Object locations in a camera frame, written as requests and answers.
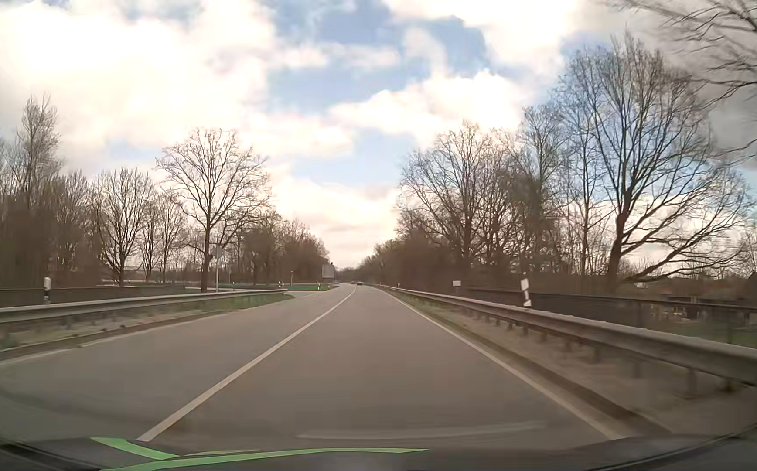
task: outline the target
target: solid white line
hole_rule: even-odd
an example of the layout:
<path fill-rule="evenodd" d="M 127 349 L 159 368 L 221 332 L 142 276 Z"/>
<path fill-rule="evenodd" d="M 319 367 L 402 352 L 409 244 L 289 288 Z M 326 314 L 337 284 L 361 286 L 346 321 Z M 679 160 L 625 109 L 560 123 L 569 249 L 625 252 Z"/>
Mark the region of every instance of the solid white line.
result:
<path fill-rule="evenodd" d="M 525 383 L 527 383 L 530 386 L 532 386 L 532 388 L 535 389 L 536 391 L 544 394 L 546 397 L 548 397 L 549 399 L 551 399 L 556 404 L 559 404 L 564 409 L 567 409 L 568 411 L 570 411 L 570 413 L 572 413 L 576 417 L 582 419 L 585 423 L 587 423 L 588 425 L 592 426 L 597 431 L 599 431 L 600 433 L 602 433 L 603 435 L 605 435 L 606 437 L 608 437 L 609 440 L 616 440 L 618 438 L 626 438 L 626 437 L 628 437 L 627 435 L 622 435 L 622 434 L 616 433 L 614 430 L 609 429 L 608 427 L 606 427 L 602 423 L 597 422 L 596 420 L 594 420 L 593 418 L 591 418 L 590 416 L 588 416 L 584 412 L 582 412 L 578 407 L 576 407 L 575 405 L 573 405 L 570 402 L 566 401 L 564 398 L 562 398 L 558 394 L 550 391 L 546 387 L 544 387 L 541 384 L 537 383 L 536 381 L 532 380 L 527 375 L 524 375 L 521 371 L 518 371 L 517 369 L 512 368 L 510 365 L 504 363 L 502 360 L 500 360 L 499 358 L 497 358 L 495 355 L 492 355 L 491 353 L 489 353 L 485 349 L 480 348 L 478 345 L 476 345 L 473 342 L 471 342 L 468 338 L 465 338 L 465 337 L 457 334 L 457 332 L 454 332 L 453 330 L 447 328 L 445 325 L 442 325 L 442 324 L 436 322 L 436 320 L 434 320 L 434 319 L 432 319 L 432 318 L 430 318 L 430 317 L 422 314 L 421 312 L 419 312 L 418 310 L 416 310 L 410 304 L 405 303 L 405 301 L 402 301 L 401 299 L 393 296 L 392 294 L 389 294 L 389 293 L 385 292 L 384 290 L 379 290 L 379 291 L 381 291 L 382 293 L 384 293 L 384 294 L 386 294 L 386 295 L 394 298 L 396 301 L 398 301 L 399 303 L 401 303 L 402 305 L 404 305 L 406 308 L 408 308 L 411 311 L 415 312 L 419 316 L 422 316 L 425 320 L 427 320 L 428 322 L 432 323 L 433 325 L 435 325 L 435 326 L 437 326 L 437 327 L 445 330 L 446 332 L 448 332 L 449 334 L 453 335 L 455 338 L 459 339 L 461 342 L 463 342 L 464 344 L 468 345 L 469 347 L 476 349 L 481 355 L 483 355 L 483 356 L 489 358 L 490 360 L 494 361 L 495 363 L 498 364 L 499 367 L 501 367 L 503 369 L 506 369 L 507 371 L 509 371 L 510 373 L 512 373 L 513 375 L 515 375 L 518 379 L 523 380 Z"/>
<path fill-rule="evenodd" d="M 262 355 L 258 356 L 257 358 L 254 358 L 254 359 L 250 360 L 250 362 L 247 365 L 245 365 L 245 366 L 239 368 L 238 370 L 234 371 L 228 377 L 226 377 L 224 380 L 220 380 L 218 383 L 216 383 L 215 386 L 213 386 L 210 389 L 208 389 L 207 391 L 201 393 L 201 395 L 198 396 L 198 397 L 196 397 L 194 400 L 189 401 L 188 404 L 186 404 L 184 407 L 181 407 L 180 409 L 178 409 L 177 411 L 175 411 L 171 416 L 165 418 L 161 423 L 159 423 L 159 424 L 155 425 L 154 427 L 152 427 L 148 432 L 142 434 L 140 437 L 137 438 L 137 440 L 140 440 L 141 442 L 148 442 L 150 440 L 153 440 L 154 437 L 157 437 L 162 432 L 164 432 L 166 429 L 170 428 L 174 423 L 176 423 L 177 421 L 179 421 L 182 418 L 184 418 L 184 416 L 186 414 L 188 414 L 189 412 L 193 412 L 193 410 L 196 407 L 204 404 L 204 402 L 207 401 L 210 397 L 212 397 L 213 394 L 215 394 L 215 393 L 221 391 L 222 389 L 224 389 L 228 384 L 232 383 L 236 378 L 238 378 L 238 377 L 242 376 L 243 374 L 245 374 L 249 369 L 251 369 L 254 366 L 256 366 L 260 361 L 262 361 L 265 358 L 268 358 L 271 354 L 273 354 L 278 349 L 280 349 L 280 347 L 282 347 L 283 345 L 289 343 L 291 341 L 291 339 L 293 339 L 294 337 L 297 337 L 298 335 L 300 335 L 301 332 L 303 332 L 307 328 L 310 328 L 314 323 L 316 323 L 317 321 L 319 321 L 322 318 L 324 318 L 327 314 L 329 314 L 332 311 L 334 311 L 336 307 L 338 307 L 341 304 L 343 304 L 343 302 L 346 301 L 347 299 L 349 299 L 349 297 L 352 296 L 354 293 L 355 293 L 355 289 L 352 289 L 352 292 L 350 294 L 348 294 L 346 297 L 344 297 L 341 300 L 340 303 L 335 304 L 334 306 L 332 306 L 331 308 L 329 308 L 329 310 L 326 311 L 325 313 L 323 313 L 323 314 L 315 317 L 309 324 L 306 324 L 303 327 L 300 327 L 293 334 L 289 335 L 288 337 L 283 338 L 282 340 L 280 340 L 280 342 L 277 345 L 274 345 L 273 347 L 269 348 L 268 350 L 266 350 Z"/>

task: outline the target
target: white lane marking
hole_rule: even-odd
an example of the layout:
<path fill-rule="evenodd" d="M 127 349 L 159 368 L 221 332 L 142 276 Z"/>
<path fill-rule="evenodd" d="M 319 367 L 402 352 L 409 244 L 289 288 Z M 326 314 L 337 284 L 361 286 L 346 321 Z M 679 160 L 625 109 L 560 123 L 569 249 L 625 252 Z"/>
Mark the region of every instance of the white lane marking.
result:
<path fill-rule="evenodd" d="M 55 355 L 58 353 L 69 351 L 69 350 L 70 348 L 60 348 L 60 349 L 50 350 L 46 352 L 39 352 L 37 354 L 32 354 L 32 355 L 19 356 L 18 358 L 4 359 L 0 361 L 0 368 L 4 366 L 15 365 L 16 363 L 23 363 L 24 361 L 28 361 L 31 359 L 38 359 L 38 358 L 43 358 L 50 355 Z"/>
<path fill-rule="evenodd" d="M 205 401 L 207 401 L 210 397 L 213 396 L 213 394 L 221 391 L 224 389 L 228 384 L 232 383 L 236 378 L 242 376 L 245 374 L 249 369 L 256 366 L 260 361 L 262 361 L 265 358 L 268 358 L 271 354 L 276 352 L 280 347 L 283 345 L 289 343 L 291 339 L 294 337 L 297 337 L 307 328 L 310 328 L 314 323 L 324 318 L 327 314 L 331 313 L 335 310 L 336 307 L 343 304 L 344 301 L 349 299 L 350 296 L 355 294 L 355 290 L 353 289 L 350 294 L 348 294 L 346 297 L 344 297 L 338 304 L 335 304 L 331 308 L 329 308 L 328 311 L 325 313 L 315 317 L 313 320 L 311 320 L 308 324 L 304 325 L 303 327 L 300 327 L 298 330 L 296 330 L 293 334 L 289 335 L 288 337 L 283 338 L 279 341 L 277 345 L 274 345 L 273 347 L 269 348 L 265 352 L 262 353 L 262 355 L 258 356 L 257 358 L 251 359 L 250 362 L 248 362 L 247 365 L 237 369 L 233 373 L 231 373 L 228 377 L 226 377 L 224 380 L 220 380 L 218 383 L 215 384 L 215 386 L 211 387 L 207 391 L 201 393 L 200 396 L 196 397 L 194 400 L 189 401 L 188 404 L 186 404 L 184 407 L 181 407 L 177 411 L 175 411 L 171 416 L 165 418 L 161 423 L 158 423 L 154 427 L 152 427 L 148 432 L 142 434 L 140 437 L 137 437 L 137 440 L 140 440 L 141 442 L 149 442 L 154 439 L 154 437 L 157 437 L 166 429 L 170 428 L 174 423 L 184 418 L 184 416 L 190 412 L 193 412 L 193 410 L 204 404 Z"/>
<path fill-rule="evenodd" d="M 564 409 L 567 409 L 568 411 L 570 411 L 570 413 L 572 413 L 576 417 L 582 419 L 583 422 L 587 423 L 588 425 L 592 426 L 597 431 L 599 431 L 600 433 L 602 433 L 603 435 L 605 435 L 606 437 L 608 437 L 609 440 L 616 440 L 618 438 L 626 438 L 626 437 L 628 437 L 627 435 L 619 434 L 619 433 L 615 432 L 614 430 L 611 430 L 610 428 L 606 427 L 602 423 L 594 420 L 592 417 L 590 417 L 590 416 L 586 415 L 584 412 L 582 412 L 577 406 L 575 406 L 575 405 L 571 404 L 570 402 L 566 401 L 564 398 L 562 398 L 558 394 L 550 391 L 546 387 L 544 387 L 541 384 L 537 383 L 536 381 L 532 380 L 530 377 L 524 375 L 521 371 L 518 371 L 517 369 L 512 368 L 510 365 L 507 365 L 502 360 L 500 360 L 499 358 L 497 358 L 495 355 L 492 355 L 488 351 L 486 351 L 485 349 L 480 348 L 478 345 L 475 345 L 468 338 L 464 338 L 463 336 L 457 334 L 457 332 L 452 331 L 451 329 L 447 328 L 446 326 L 444 326 L 444 325 L 436 322 L 436 320 L 434 320 L 434 319 L 432 319 L 432 318 L 430 318 L 430 317 L 422 314 L 421 312 L 419 312 L 418 310 L 416 310 L 413 306 L 405 303 L 405 301 L 402 301 L 401 299 L 399 299 L 399 298 L 393 296 L 392 294 L 389 294 L 389 293 L 387 293 L 387 292 L 385 292 L 383 290 L 379 289 L 379 291 L 381 291 L 382 293 L 384 293 L 384 294 L 386 294 L 386 295 L 394 298 L 397 302 L 399 302 L 400 304 L 402 304 L 406 308 L 410 309 L 411 311 L 413 311 L 414 313 L 418 314 L 419 316 L 422 316 L 425 320 L 427 320 L 428 322 L 432 323 L 433 325 L 435 325 L 435 326 L 437 326 L 437 327 L 445 330 L 449 334 L 453 335 L 455 338 L 459 339 L 462 343 L 468 345 L 471 348 L 476 349 L 481 355 L 483 355 L 483 356 L 489 358 L 490 360 L 494 361 L 495 363 L 498 364 L 498 366 L 500 368 L 506 369 L 507 371 L 509 371 L 510 373 L 512 373 L 513 375 L 515 375 L 518 379 L 523 380 L 525 383 L 527 383 L 530 386 L 532 386 L 532 388 L 534 388 L 536 391 L 544 394 L 546 397 L 548 397 L 550 400 L 552 400 L 556 404 L 559 404 Z"/>

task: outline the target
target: road curve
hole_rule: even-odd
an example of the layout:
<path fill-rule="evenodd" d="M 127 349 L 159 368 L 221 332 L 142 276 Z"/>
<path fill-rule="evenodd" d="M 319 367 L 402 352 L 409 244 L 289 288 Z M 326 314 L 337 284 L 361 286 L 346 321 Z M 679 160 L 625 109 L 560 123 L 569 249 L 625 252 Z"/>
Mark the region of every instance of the road curve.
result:
<path fill-rule="evenodd" d="M 144 434 L 191 449 L 560 448 L 607 439 L 373 287 L 301 294 L 0 365 L 0 435 Z"/>

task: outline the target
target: white sign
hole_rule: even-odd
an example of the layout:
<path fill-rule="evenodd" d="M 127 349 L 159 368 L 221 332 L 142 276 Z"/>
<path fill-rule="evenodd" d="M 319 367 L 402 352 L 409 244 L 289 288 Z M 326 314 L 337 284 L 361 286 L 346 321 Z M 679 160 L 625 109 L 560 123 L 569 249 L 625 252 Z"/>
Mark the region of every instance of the white sign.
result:
<path fill-rule="evenodd" d="M 321 278 L 334 278 L 335 266 L 331 263 L 326 263 L 321 267 Z"/>

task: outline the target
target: guardrail post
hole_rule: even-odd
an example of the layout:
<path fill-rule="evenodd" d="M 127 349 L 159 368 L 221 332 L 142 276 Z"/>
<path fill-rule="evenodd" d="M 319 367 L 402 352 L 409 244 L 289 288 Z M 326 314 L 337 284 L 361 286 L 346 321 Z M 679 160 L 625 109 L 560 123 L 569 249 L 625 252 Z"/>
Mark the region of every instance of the guardrail post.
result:
<path fill-rule="evenodd" d="M 698 393 L 698 371 L 687 368 L 687 396 L 693 397 Z"/>

